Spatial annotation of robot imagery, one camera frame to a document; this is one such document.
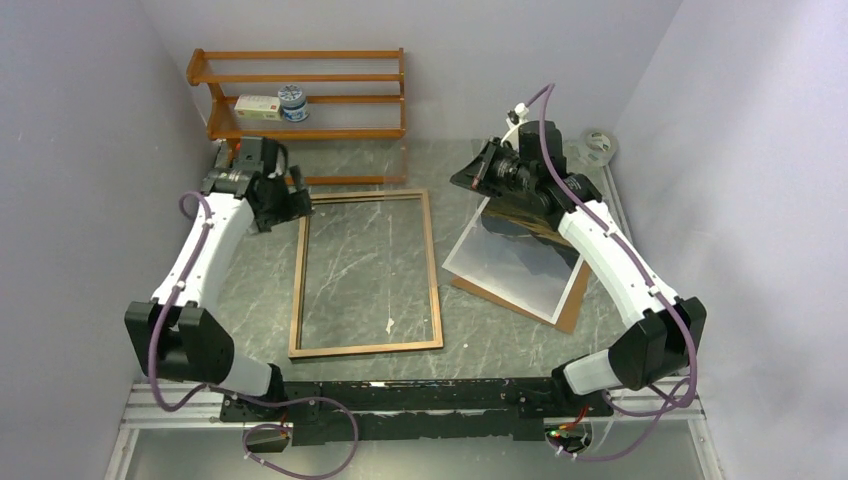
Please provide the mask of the clear glass pane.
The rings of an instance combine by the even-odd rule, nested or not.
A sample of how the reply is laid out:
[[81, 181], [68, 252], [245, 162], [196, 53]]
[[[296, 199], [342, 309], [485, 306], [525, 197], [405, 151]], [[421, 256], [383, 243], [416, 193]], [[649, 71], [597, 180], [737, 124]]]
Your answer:
[[292, 142], [289, 160], [300, 167], [309, 193], [401, 190], [409, 183], [410, 159], [403, 140]]

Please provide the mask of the landscape photo print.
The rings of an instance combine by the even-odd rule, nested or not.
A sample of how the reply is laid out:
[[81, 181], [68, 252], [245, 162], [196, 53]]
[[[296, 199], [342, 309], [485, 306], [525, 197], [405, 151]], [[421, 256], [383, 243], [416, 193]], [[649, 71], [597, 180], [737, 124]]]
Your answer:
[[442, 267], [550, 319], [580, 260], [545, 222], [485, 198]]

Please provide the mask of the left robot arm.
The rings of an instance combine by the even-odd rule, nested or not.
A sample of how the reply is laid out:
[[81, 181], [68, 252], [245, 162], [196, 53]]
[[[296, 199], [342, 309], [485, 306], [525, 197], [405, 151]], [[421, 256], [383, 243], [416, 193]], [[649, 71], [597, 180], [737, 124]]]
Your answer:
[[239, 352], [216, 312], [242, 238], [312, 214], [303, 175], [281, 142], [248, 136], [231, 166], [211, 169], [199, 189], [180, 197], [182, 213], [189, 200], [197, 210], [174, 265], [149, 300], [130, 303], [124, 315], [140, 367], [166, 411], [181, 405], [164, 399], [163, 380], [246, 397], [258, 418], [275, 419], [287, 396], [280, 368]]

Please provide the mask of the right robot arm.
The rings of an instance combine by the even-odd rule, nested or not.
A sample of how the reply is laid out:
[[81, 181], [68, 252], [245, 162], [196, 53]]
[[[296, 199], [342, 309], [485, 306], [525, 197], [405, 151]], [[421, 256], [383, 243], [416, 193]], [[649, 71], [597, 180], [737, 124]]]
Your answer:
[[486, 141], [450, 182], [546, 222], [586, 261], [621, 315], [625, 331], [611, 346], [558, 368], [563, 379], [549, 390], [556, 411], [575, 414], [589, 394], [639, 390], [683, 368], [697, 377], [705, 306], [662, 281], [621, 233], [598, 188], [567, 171], [554, 122], [529, 121], [513, 140]]

